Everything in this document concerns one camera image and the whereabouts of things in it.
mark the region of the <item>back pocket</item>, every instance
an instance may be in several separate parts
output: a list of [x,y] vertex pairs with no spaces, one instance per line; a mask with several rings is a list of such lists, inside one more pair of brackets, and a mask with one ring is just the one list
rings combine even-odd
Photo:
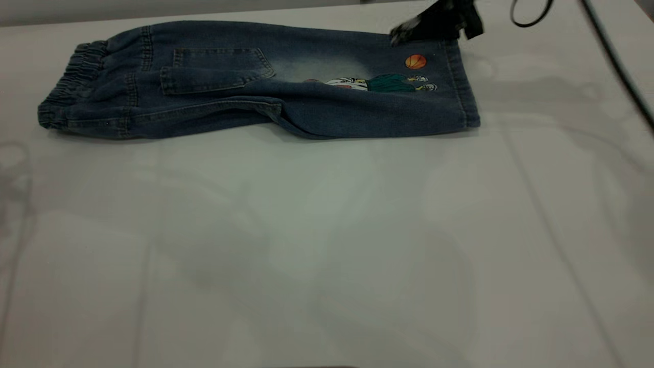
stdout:
[[163,94],[242,88],[275,71],[259,48],[177,48],[173,67],[163,67]]

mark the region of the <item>blue denim jeans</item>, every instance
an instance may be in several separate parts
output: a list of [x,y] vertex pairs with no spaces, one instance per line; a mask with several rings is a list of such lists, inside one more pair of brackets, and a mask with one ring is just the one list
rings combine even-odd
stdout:
[[311,139],[479,126],[456,41],[238,22],[173,22],[80,45],[39,123],[166,138],[274,122]]

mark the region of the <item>white tabletop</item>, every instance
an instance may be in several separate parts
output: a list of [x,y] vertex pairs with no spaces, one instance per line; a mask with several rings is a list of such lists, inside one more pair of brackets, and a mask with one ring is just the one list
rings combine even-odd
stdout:
[[[64,136],[36,110],[75,46],[181,17],[0,28],[0,367],[651,367],[654,141],[576,2],[478,3],[482,127],[407,139]],[[654,24],[594,3],[653,103]]]

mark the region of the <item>orange basketball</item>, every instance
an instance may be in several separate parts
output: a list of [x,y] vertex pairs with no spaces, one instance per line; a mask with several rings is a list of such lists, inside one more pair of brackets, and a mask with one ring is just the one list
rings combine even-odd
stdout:
[[422,55],[412,55],[404,63],[409,69],[422,69],[427,65],[427,59]]

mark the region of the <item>elastic waistband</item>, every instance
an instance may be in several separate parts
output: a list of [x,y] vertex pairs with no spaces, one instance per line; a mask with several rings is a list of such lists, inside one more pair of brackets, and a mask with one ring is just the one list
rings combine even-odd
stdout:
[[39,124],[45,128],[63,128],[63,108],[90,95],[90,83],[97,79],[102,60],[107,55],[107,42],[83,43],[75,49],[66,72],[48,97],[39,106]]

